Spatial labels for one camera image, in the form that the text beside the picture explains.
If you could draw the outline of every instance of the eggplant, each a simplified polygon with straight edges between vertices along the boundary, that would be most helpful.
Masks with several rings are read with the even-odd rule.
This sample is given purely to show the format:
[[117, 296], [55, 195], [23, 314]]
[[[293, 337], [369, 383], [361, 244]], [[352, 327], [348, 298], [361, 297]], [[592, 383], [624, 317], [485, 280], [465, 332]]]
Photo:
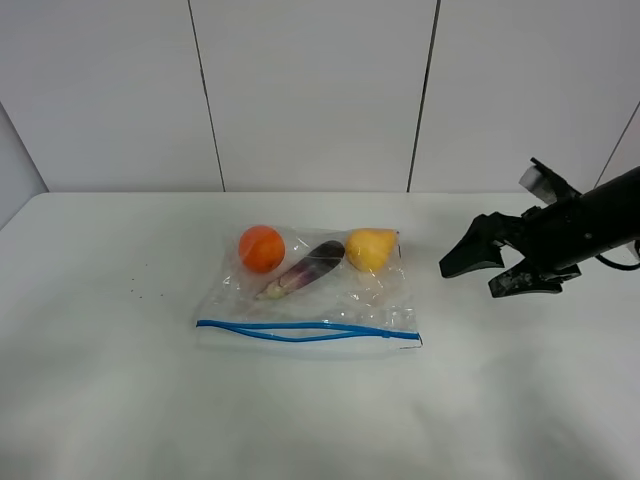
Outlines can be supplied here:
[[344, 257], [344, 245], [329, 240], [317, 246], [278, 278], [269, 282], [256, 295], [257, 300], [276, 300], [309, 285], [340, 265]]

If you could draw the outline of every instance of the white table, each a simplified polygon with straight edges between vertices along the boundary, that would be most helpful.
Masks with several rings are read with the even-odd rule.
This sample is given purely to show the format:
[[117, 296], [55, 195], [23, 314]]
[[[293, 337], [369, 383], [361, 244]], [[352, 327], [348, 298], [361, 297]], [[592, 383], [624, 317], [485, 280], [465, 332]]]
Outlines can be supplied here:
[[[36, 197], [0, 231], [0, 478], [638, 478], [640, 276], [588, 261], [500, 300], [497, 271], [440, 278], [475, 215], [532, 199]], [[248, 223], [401, 230], [424, 347], [200, 348], [220, 233]]]

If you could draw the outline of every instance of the plastic bag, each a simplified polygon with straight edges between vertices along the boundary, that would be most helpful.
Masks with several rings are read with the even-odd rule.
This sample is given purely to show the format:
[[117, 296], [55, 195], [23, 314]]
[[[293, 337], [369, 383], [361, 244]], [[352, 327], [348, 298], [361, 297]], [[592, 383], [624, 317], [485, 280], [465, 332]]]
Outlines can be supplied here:
[[226, 240], [196, 326], [282, 342], [367, 337], [419, 346], [397, 238], [380, 229], [241, 229]]

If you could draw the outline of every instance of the yellow pear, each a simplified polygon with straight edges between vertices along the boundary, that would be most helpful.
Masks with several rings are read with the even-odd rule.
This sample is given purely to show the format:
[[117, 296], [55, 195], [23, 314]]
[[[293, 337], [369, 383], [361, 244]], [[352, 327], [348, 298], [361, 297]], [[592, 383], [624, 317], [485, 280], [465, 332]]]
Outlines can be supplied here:
[[389, 260], [396, 244], [394, 230], [361, 228], [347, 239], [347, 258], [362, 272], [377, 272]]

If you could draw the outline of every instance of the blue zipper seal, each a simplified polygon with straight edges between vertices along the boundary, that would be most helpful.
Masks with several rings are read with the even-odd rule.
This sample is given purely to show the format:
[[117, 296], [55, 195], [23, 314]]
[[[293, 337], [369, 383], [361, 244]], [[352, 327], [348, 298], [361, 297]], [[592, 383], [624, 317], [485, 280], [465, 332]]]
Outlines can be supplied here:
[[[403, 340], [416, 340], [422, 342], [420, 334], [417, 332], [393, 332], [382, 328], [365, 327], [362, 325], [346, 325], [343, 323], [330, 322], [298, 322], [298, 323], [235, 323], [222, 322], [219, 320], [198, 320], [196, 327], [217, 327], [230, 332], [239, 333], [253, 338], [264, 340], [275, 340], [278, 342], [302, 343], [317, 342], [321, 340], [337, 340], [340, 338], [354, 337], [382, 337], [401, 338]], [[330, 335], [315, 335], [312, 337], [284, 337], [273, 333], [263, 333], [254, 330], [299, 330], [299, 329], [324, 329], [337, 330], [342, 333]]]

